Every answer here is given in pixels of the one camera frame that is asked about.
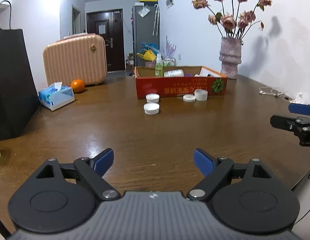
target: orange fruit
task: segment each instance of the orange fruit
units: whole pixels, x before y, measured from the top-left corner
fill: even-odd
[[[76,79],[70,84],[71,88],[73,89],[74,93],[83,92],[85,89],[85,83],[81,79]]]

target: black bag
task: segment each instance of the black bag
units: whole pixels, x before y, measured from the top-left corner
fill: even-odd
[[[23,30],[0,28],[0,140],[20,136],[39,104]]]

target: wooden table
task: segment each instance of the wooden table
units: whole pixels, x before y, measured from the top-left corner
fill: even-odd
[[[293,133],[271,127],[273,114],[290,115],[288,103],[259,95],[261,86],[239,76],[228,81],[225,96],[195,103],[162,98],[160,114],[147,116],[134,78],[115,78],[55,112],[40,107],[21,137],[0,142],[0,219],[14,230],[8,200],[46,159],[69,163],[108,147],[115,161],[104,179],[121,193],[185,194],[203,178],[192,159],[197,147],[238,163],[260,158],[292,187],[310,169],[310,148],[299,146]]]

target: refrigerator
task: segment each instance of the refrigerator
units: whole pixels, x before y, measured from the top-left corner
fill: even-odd
[[[142,58],[138,57],[138,53],[143,46],[142,42],[156,44],[159,48],[159,32],[156,35],[156,30],[153,36],[153,27],[155,20],[155,11],[154,6],[149,6],[150,12],[142,17],[138,14],[140,10],[143,9],[143,6],[134,6],[133,7],[133,48],[134,48],[134,66],[145,66],[145,62]]]

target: pink vase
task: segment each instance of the pink vase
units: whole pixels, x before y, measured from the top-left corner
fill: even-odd
[[[242,43],[239,39],[222,37],[219,59],[221,73],[230,79],[237,79],[237,66],[242,63]]]

